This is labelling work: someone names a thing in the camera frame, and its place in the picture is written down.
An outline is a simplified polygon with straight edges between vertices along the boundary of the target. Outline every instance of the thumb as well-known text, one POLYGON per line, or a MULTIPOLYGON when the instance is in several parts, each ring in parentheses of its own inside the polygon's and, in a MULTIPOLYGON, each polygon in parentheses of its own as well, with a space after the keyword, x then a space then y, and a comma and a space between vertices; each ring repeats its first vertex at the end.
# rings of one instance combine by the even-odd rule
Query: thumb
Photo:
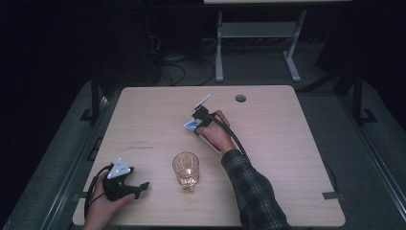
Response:
POLYGON ((125 206, 127 203, 131 202, 131 200, 133 200, 134 198, 135 198, 134 194, 126 195, 126 196, 122 197, 121 199, 114 201, 114 203, 113 203, 114 208, 116 210, 119 210, 120 208, 125 206))

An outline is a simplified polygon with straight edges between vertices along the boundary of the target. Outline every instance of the glass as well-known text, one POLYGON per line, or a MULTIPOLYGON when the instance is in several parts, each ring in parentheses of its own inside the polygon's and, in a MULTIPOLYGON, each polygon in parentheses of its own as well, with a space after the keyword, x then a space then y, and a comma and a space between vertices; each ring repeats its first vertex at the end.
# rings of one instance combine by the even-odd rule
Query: glass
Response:
POLYGON ((184 151, 175 156, 172 162, 176 178, 183 190, 192 191, 199 181, 199 160, 191 152, 184 151))

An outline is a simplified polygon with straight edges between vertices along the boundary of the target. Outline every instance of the hole in table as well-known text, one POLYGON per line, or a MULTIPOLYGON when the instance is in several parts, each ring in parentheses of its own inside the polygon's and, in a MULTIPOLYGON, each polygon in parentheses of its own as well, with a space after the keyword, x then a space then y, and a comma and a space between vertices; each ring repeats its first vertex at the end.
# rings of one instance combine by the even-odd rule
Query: hole in table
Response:
POLYGON ((247 98, 244 95, 238 94, 236 95, 236 101, 239 103, 245 103, 245 101, 247 101, 247 98))

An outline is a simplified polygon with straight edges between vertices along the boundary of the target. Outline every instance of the wooden table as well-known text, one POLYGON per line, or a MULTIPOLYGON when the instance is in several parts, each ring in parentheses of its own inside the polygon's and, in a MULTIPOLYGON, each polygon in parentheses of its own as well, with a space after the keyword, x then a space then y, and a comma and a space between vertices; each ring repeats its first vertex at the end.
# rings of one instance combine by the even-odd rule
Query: wooden table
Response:
MULTIPOLYGON (((138 226, 240 226, 231 182, 221 156, 183 128, 192 107, 221 109, 253 166, 272 183, 277 201, 293 226, 340 226, 337 199, 324 200, 332 186, 296 94, 290 86, 204 86, 126 88, 117 104, 91 178, 119 157, 135 167, 127 185, 149 181, 140 199, 125 206, 111 224, 138 226), (236 101, 244 95, 245 103, 236 101), (174 156, 194 152, 200 181, 185 194, 172 169, 174 156)), ((84 199, 73 216, 84 224, 84 199)))

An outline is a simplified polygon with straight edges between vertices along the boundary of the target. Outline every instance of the plaid sleeve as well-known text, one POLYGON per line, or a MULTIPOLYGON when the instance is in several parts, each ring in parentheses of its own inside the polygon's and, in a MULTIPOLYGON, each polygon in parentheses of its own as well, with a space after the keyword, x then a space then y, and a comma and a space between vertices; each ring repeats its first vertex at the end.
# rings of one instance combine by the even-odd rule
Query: plaid sleeve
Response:
POLYGON ((221 164, 233 184, 244 229, 292 229, 269 180, 239 150, 227 151, 221 164))

